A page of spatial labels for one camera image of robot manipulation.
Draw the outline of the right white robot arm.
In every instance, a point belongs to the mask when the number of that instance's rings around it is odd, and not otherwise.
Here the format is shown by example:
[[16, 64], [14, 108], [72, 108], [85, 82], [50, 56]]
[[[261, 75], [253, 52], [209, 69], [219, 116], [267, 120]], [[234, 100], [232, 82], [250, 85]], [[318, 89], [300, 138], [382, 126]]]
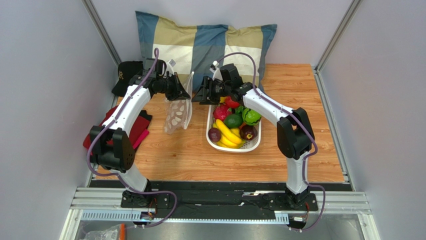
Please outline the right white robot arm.
[[277, 146], [287, 160], [286, 193], [301, 201], [309, 193], [306, 159], [315, 142], [312, 126], [303, 108], [286, 107], [263, 93], [255, 84], [243, 82], [237, 67], [212, 65], [213, 76], [204, 76], [192, 102], [216, 105], [221, 97], [231, 97], [274, 124]]

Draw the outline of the red apple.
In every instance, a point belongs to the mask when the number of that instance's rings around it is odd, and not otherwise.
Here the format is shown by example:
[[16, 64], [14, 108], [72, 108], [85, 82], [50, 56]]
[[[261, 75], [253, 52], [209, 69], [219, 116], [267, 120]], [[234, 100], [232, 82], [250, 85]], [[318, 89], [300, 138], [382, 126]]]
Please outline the red apple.
[[231, 109], [236, 109], [240, 106], [240, 104], [234, 100], [230, 96], [227, 96], [224, 101], [225, 105]]

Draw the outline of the clear dotted zip bag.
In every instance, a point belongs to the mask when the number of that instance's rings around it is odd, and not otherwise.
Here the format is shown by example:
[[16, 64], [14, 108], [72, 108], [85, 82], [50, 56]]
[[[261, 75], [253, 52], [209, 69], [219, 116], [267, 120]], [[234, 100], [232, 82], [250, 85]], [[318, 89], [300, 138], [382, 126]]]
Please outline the clear dotted zip bag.
[[[191, 72], [182, 84], [190, 97], [192, 97], [193, 93], [193, 76], [194, 72]], [[169, 101], [165, 98], [164, 103], [166, 113], [163, 125], [164, 132], [171, 135], [177, 129], [186, 130], [193, 114], [192, 98], [174, 101]]]

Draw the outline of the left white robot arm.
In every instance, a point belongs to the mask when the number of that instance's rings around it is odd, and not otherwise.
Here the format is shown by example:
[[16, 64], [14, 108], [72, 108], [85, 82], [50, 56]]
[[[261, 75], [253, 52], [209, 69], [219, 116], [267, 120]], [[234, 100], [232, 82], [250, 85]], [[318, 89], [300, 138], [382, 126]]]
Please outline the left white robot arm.
[[130, 80], [121, 103], [100, 126], [89, 131], [87, 162], [103, 167], [117, 176], [125, 187], [136, 194], [151, 193], [149, 180], [134, 165], [136, 151], [130, 132], [140, 112], [155, 94], [163, 94], [169, 102], [187, 105], [191, 96], [174, 71], [175, 61], [147, 58], [142, 70]]

